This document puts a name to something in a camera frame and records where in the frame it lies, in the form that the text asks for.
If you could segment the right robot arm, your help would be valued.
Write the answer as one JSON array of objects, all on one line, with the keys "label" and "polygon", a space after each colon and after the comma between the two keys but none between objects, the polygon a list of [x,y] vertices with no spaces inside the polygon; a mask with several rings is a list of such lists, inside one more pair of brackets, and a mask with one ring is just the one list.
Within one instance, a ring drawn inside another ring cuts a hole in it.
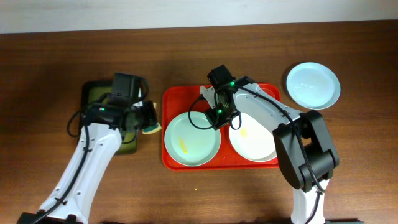
[{"label": "right robot arm", "polygon": [[290,108],[265,93],[253,79],[235,78],[220,65],[207,75],[209,88],[200,90],[209,108],[210,128],[231,124],[245,113],[270,131],[279,169],[293,187],[291,223],[326,223],[325,190],[340,160],[323,116]]}]

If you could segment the light blue plate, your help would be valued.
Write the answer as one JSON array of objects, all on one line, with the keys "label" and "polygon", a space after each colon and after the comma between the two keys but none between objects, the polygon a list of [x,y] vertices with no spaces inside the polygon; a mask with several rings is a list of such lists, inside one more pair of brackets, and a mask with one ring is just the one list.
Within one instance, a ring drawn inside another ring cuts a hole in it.
[{"label": "light blue plate", "polygon": [[341,94],[340,81],[328,67],[315,62],[294,66],[287,74],[291,99],[304,108],[323,110],[334,105]]}]

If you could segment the mint green plate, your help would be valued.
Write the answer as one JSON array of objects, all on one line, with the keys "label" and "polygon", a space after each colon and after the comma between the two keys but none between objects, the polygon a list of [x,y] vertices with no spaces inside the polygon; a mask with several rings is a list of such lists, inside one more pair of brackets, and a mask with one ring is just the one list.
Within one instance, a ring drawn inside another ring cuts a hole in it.
[{"label": "mint green plate", "polygon": [[198,129],[208,125],[205,114],[197,111],[182,113],[171,120],[164,134],[165,148],[171,158],[190,167],[212,160],[221,146],[221,133]]}]

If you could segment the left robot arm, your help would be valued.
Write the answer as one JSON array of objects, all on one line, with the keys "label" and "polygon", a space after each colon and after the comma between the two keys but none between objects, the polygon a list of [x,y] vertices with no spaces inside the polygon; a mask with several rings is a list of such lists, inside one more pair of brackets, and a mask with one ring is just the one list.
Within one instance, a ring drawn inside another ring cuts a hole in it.
[{"label": "left robot arm", "polygon": [[37,213],[24,212],[18,223],[88,223],[95,193],[128,133],[157,124],[145,78],[116,73],[111,91],[82,106],[75,152],[58,184]]}]

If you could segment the white plate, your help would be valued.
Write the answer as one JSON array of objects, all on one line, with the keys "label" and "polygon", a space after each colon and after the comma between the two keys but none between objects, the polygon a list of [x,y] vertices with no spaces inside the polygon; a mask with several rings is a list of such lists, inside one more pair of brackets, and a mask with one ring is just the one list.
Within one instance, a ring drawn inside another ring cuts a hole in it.
[{"label": "white plate", "polygon": [[253,162],[267,162],[277,157],[274,137],[270,131],[246,113],[235,117],[229,128],[229,141],[233,149],[243,158]]}]

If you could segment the green and yellow sponge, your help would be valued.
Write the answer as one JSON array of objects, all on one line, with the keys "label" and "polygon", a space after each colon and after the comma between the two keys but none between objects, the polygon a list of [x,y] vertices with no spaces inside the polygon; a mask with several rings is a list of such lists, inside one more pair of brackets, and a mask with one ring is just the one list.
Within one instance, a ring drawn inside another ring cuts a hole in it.
[{"label": "green and yellow sponge", "polygon": [[157,119],[155,103],[153,101],[143,102],[143,106],[141,107],[141,112],[142,112],[141,131],[143,134],[154,134],[162,129]]}]

